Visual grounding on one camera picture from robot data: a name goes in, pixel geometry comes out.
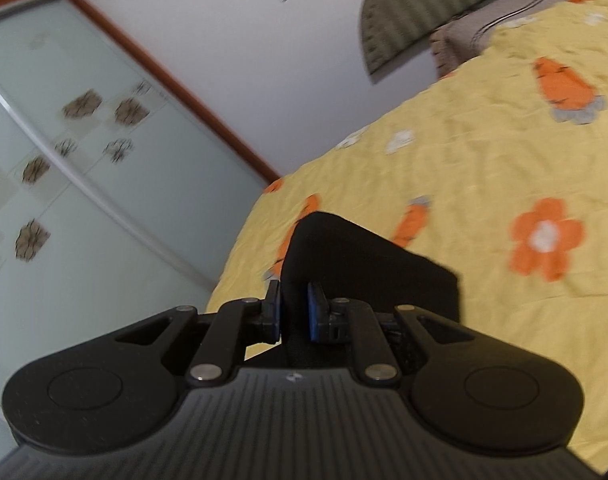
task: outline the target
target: yellow blanket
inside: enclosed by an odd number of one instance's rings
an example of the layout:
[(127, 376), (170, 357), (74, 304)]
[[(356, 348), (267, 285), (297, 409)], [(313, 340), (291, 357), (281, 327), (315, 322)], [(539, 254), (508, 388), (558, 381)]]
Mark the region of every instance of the yellow blanket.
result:
[(500, 28), (483, 56), (273, 186), (210, 311), (263, 297), (313, 194), (458, 273), (466, 325), (570, 369), (586, 397), (571, 447), (608, 468), (608, 0)]

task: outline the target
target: black fabric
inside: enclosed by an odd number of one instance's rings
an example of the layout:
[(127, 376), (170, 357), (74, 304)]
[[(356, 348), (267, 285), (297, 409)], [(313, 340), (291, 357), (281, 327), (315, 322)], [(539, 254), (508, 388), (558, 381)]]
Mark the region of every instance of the black fabric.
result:
[(413, 304), (459, 322), (455, 274), (336, 215), (311, 213), (298, 222), (281, 272), (281, 338), (290, 367), (346, 364), (344, 346), (309, 340), (306, 286), (313, 281), (328, 298), (366, 301), (376, 312)]

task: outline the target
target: black cloth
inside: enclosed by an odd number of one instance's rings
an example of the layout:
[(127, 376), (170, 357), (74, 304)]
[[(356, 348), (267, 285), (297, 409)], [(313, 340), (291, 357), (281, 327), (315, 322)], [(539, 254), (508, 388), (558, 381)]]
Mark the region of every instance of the black cloth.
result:
[(413, 304), (459, 321), (455, 274), (339, 216), (314, 212), (298, 222), (281, 271), (282, 348), (248, 365), (271, 360), (295, 368), (346, 364), (344, 346), (310, 341), (309, 282), (320, 282), (327, 298), (366, 301), (376, 312)]

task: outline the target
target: wooden door frame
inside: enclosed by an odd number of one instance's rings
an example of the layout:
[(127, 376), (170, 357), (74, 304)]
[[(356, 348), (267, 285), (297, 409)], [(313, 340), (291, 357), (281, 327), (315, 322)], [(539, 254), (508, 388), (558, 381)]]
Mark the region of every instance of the wooden door frame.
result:
[[(33, 0), (0, 0), (0, 11)], [(69, 0), (81, 10), (100, 30), (126, 51), (142, 67), (156, 78), (171, 94), (184, 104), (195, 116), (205, 123), (220, 139), (228, 144), (245, 162), (257, 171), (267, 183), (279, 178), (264, 160), (223, 123), (204, 103), (167, 70), (165, 70), (141, 45), (137, 44), (124, 31), (104, 16), (87, 0)]]

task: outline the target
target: silver screw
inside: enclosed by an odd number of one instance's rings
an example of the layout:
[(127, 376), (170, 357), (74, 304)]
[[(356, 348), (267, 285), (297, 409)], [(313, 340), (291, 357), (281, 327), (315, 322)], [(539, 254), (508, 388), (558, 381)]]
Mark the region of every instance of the silver screw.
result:
[(222, 369), (217, 365), (203, 364), (191, 368), (191, 377), (198, 381), (212, 381), (221, 377)]
[(364, 372), (366, 377), (373, 381), (389, 381), (397, 376), (397, 369), (384, 363), (370, 365)]

